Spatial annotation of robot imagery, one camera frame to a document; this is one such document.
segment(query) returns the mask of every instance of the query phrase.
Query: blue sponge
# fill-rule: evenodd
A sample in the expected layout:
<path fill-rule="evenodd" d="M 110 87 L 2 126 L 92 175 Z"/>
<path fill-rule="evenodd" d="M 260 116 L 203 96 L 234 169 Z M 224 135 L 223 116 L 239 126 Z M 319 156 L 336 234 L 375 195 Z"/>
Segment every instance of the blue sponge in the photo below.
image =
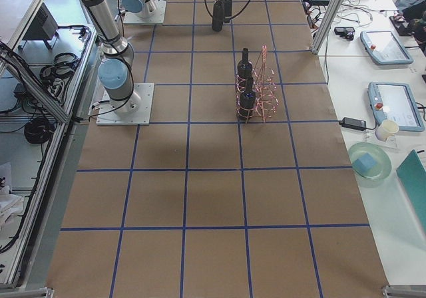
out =
<path fill-rule="evenodd" d="M 365 153 L 352 163 L 352 167 L 357 173 L 365 175 L 376 164 L 376 160 L 370 154 Z"/>

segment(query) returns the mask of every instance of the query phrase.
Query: wire rack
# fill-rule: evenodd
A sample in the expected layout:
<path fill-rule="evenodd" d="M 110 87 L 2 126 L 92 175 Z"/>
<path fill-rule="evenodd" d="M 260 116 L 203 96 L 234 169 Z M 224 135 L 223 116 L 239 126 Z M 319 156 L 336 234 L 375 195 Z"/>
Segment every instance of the wire rack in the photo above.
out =
<path fill-rule="evenodd" d="M 244 92 L 245 81 L 236 75 L 236 105 L 237 105 L 237 117 L 245 119 L 248 122 L 251 118 L 261 118 L 263 122 L 273 117 L 278 107 L 278 99 L 275 96 L 277 86 L 275 85 L 274 71 L 266 66 L 266 58 L 268 56 L 268 50 L 266 45 L 262 46 L 262 51 L 254 65 L 252 74 L 254 79 L 253 89 L 256 93 L 256 100 L 253 108 L 247 109 L 240 105 L 240 95 Z"/>

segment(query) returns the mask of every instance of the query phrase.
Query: white mounting plate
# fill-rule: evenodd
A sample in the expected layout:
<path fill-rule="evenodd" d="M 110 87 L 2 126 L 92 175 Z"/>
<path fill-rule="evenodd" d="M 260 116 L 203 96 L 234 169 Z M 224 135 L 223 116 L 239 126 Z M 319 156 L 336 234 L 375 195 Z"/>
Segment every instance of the white mounting plate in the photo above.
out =
<path fill-rule="evenodd" d="M 131 12 L 126 12 L 126 16 L 124 17 L 123 24 L 125 25 L 153 25 L 153 24 L 163 24 L 164 15 L 166 14 L 166 0 L 155 0 L 157 10 L 155 13 L 143 19 L 142 17 L 138 17 L 136 14 Z"/>
<path fill-rule="evenodd" d="M 135 83 L 134 91 L 141 97 L 140 106 L 134 112 L 128 114 L 117 114 L 111 112 L 97 117 L 98 125 L 149 125 L 151 117 L 152 98 L 154 96 L 154 83 Z M 105 91 L 103 100 L 109 100 Z M 101 105 L 99 114 L 112 110 L 110 104 Z"/>

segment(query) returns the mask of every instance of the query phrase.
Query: plastic bowl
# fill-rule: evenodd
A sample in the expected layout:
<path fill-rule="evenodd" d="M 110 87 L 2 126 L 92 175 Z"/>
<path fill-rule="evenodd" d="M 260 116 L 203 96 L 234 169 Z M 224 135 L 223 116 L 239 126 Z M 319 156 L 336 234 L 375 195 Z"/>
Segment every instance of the plastic bowl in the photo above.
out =
<path fill-rule="evenodd" d="M 364 178 L 369 180 L 384 180 L 392 171 L 392 163 L 389 156 L 377 145 L 364 142 L 357 143 L 351 146 L 347 152 L 352 164 L 366 153 L 376 161 L 376 164 L 366 172 L 353 167 L 353 170 Z"/>

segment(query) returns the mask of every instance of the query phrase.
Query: white cup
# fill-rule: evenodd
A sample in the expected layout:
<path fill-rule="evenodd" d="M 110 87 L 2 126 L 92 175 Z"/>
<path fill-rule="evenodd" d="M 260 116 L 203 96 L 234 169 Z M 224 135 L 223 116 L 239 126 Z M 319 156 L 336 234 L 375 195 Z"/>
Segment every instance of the white cup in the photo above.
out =
<path fill-rule="evenodd" d="M 384 120 L 375 130 L 375 137 L 378 140 L 386 141 L 390 136 L 398 133 L 399 126 L 392 120 Z"/>

